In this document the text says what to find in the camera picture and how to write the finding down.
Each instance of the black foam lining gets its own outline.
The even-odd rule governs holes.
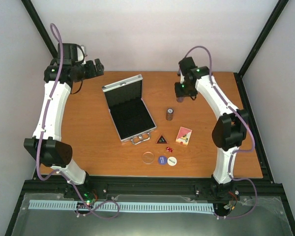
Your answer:
[[[122,104],[133,99],[141,99],[142,80],[109,90],[105,92],[105,97],[109,109],[118,104]]]
[[[141,98],[114,105],[110,112],[121,139],[155,127]]]

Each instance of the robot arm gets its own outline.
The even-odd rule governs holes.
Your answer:
[[[24,140],[24,147],[36,159],[38,138],[41,135],[44,121],[45,129],[40,150],[40,163],[54,170],[60,170],[75,185],[81,185],[85,183],[88,174],[72,159],[72,147],[61,142],[62,117],[73,83],[103,75],[104,67],[99,59],[95,60],[95,65],[91,60],[85,61],[84,46],[65,43],[63,44],[63,52],[64,63],[52,99],[49,96],[56,83],[59,54],[58,58],[53,59],[45,70],[44,81],[46,84],[42,111],[33,137]],[[47,103],[49,103],[48,111],[44,116]]]
[[[212,132],[212,139],[217,146],[217,160],[213,177],[217,184],[231,182],[229,176],[229,162],[233,155],[230,174],[233,176],[236,150],[246,138],[246,129],[234,115],[232,109],[238,110],[217,85],[214,76],[209,76],[209,69],[204,66],[198,68],[191,57],[179,62],[180,83],[175,83],[175,92],[178,101],[189,96],[196,99],[198,92],[206,99],[217,119]],[[248,114],[245,110],[238,111],[245,121]]]

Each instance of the orange tabletop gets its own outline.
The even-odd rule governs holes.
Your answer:
[[[151,139],[138,145],[131,141],[121,143],[110,117],[102,86],[138,74],[143,76],[143,100],[154,119],[157,129]],[[215,79],[226,96],[240,109],[242,103],[231,72],[214,72]],[[217,148],[211,137],[216,124],[215,115],[198,94],[195,101],[185,98],[176,102],[174,83],[179,81],[175,72],[105,72],[104,76],[85,80],[81,91],[70,95],[62,121],[62,142],[73,148],[73,158],[90,175],[96,176],[144,176],[144,177],[210,177],[216,164]],[[166,110],[173,108],[172,121],[165,119]],[[192,129],[188,146],[175,142],[179,128]],[[163,134],[168,145],[156,144]],[[251,148],[247,134],[241,149]],[[154,161],[142,160],[145,152],[154,154]],[[158,164],[158,157],[174,156],[175,166]],[[50,168],[41,166],[42,173]],[[236,156],[235,177],[262,178],[256,152],[239,153]]]

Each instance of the purple disc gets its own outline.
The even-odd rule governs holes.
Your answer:
[[[160,156],[160,157],[158,158],[158,163],[159,163],[160,165],[166,165],[166,164],[167,164],[167,158],[166,158],[166,156]]]

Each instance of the open briefcase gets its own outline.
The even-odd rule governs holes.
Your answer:
[[[131,140],[135,145],[149,140],[156,129],[142,99],[142,82],[142,75],[137,75],[102,87],[120,140]]]

